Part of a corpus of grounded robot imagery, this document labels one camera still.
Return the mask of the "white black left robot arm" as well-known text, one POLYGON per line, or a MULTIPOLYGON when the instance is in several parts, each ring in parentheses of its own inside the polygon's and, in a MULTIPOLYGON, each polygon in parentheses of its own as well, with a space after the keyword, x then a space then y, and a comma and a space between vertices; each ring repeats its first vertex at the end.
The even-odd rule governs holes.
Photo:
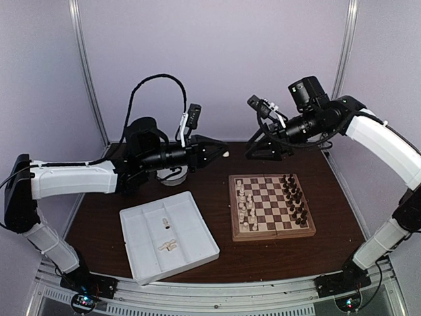
POLYGON ((205 168, 228 152, 228 144, 202 135, 171 142, 152 117, 133 121, 124 129, 123 155, 80 163, 45 163, 21 154, 16 158, 4 193, 3 227, 24 235, 46 255, 80 292, 95 285, 82 254, 66 243, 37 212, 43 198, 82 193, 130 194, 152 172, 187 167, 205 168))

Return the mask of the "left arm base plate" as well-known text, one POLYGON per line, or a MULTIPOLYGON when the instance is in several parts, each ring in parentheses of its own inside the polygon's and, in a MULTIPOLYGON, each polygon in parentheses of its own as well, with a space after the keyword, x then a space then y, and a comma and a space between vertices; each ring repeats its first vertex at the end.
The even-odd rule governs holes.
POLYGON ((94 298, 113 299, 118 280, 112 277, 89 274, 81 277, 64 276, 60 286, 94 298))

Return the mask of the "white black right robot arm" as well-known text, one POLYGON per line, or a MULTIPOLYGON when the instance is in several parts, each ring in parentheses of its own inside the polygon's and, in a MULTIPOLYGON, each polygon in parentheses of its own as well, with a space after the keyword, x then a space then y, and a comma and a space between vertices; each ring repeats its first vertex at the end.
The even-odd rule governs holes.
POLYGON ((247 158, 280 160, 292 149, 316 147, 341 134, 369 149, 407 186, 390 218, 344 262, 337 285, 349 291, 377 260, 420 232, 420 151, 354 97, 330 99, 315 76, 288 90, 299 113, 291 119, 267 99, 248 99, 259 129, 247 143, 247 158))

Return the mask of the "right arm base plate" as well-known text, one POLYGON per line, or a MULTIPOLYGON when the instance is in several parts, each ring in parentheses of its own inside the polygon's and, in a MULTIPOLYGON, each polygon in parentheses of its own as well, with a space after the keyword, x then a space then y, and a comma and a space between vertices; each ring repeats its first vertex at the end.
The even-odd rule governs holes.
POLYGON ((371 280, 364 271, 341 271, 331 275, 320 275, 314 279, 314 284, 319 298, 325 298, 370 286, 371 280))

